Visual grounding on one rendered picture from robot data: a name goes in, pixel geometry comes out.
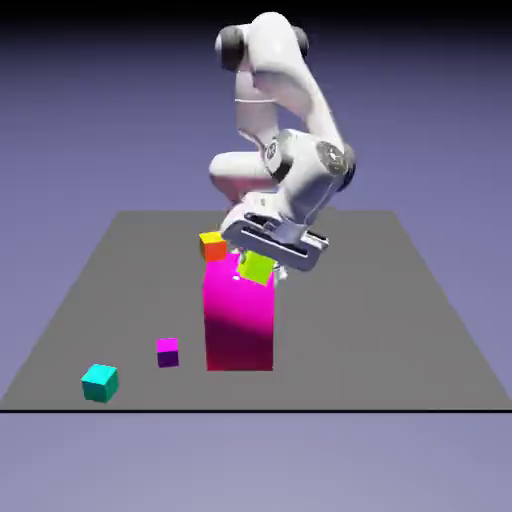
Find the small lime green cube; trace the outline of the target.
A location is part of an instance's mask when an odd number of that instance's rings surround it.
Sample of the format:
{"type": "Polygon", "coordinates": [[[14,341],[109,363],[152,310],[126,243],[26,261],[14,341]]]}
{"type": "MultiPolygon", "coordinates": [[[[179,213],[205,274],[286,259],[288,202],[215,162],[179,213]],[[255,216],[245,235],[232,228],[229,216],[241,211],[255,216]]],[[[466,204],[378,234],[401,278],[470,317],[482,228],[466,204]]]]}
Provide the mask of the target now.
{"type": "Polygon", "coordinates": [[[247,250],[240,256],[237,272],[243,279],[266,286],[274,266],[273,259],[247,250]]]}

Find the small teal cube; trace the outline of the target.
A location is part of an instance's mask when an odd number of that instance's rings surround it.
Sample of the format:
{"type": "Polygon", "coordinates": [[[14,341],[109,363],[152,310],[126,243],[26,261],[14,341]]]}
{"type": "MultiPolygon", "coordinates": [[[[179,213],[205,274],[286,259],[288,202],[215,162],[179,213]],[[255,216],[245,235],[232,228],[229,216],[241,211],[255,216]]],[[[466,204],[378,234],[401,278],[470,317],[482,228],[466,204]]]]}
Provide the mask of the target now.
{"type": "Polygon", "coordinates": [[[119,387],[118,369],[109,365],[93,364],[81,378],[84,398],[108,403],[119,387]]]}

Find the small orange cube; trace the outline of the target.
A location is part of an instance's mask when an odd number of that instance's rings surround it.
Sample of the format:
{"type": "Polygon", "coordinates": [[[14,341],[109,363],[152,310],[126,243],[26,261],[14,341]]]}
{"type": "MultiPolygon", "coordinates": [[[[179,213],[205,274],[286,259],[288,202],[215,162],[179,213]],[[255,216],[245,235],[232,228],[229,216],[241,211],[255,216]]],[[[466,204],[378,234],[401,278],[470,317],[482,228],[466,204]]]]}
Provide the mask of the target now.
{"type": "Polygon", "coordinates": [[[220,261],[226,258],[227,243],[218,231],[199,234],[200,252],[206,262],[220,261]]]}

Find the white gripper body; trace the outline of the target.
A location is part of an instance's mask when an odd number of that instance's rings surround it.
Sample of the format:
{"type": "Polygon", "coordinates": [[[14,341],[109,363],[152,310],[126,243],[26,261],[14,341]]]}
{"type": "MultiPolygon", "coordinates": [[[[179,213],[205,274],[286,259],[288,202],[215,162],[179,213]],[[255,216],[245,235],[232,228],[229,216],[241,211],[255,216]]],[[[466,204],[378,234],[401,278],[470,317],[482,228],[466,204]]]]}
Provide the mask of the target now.
{"type": "Polygon", "coordinates": [[[275,235],[285,222],[246,212],[243,215],[232,211],[221,225],[221,235],[231,244],[269,257],[283,266],[308,272],[329,247],[329,239],[303,227],[298,229],[299,238],[286,242],[275,235]]]}

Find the small purple cube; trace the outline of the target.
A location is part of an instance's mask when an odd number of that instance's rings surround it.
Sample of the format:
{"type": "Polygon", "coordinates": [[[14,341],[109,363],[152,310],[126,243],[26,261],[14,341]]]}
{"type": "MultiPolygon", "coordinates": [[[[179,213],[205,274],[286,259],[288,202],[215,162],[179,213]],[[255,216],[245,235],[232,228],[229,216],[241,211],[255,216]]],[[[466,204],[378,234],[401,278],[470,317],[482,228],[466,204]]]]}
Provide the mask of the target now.
{"type": "Polygon", "coordinates": [[[179,366],[179,341],[161,338],[156,341],[157,364],[160,368],[179,366]]]}

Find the large magenta box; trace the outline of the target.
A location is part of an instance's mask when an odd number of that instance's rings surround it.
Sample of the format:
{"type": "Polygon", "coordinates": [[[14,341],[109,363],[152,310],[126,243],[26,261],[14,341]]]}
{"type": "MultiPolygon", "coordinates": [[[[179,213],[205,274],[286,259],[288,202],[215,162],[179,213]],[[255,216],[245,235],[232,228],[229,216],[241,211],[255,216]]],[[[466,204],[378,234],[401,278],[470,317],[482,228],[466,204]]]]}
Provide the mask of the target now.
{"type": "Polygon", "coordinates": [[[229,253],[206,265],[203,314],[209,371],[271,371],[274,366],[274,280],[265,285],[237,273],[229,253]]]}

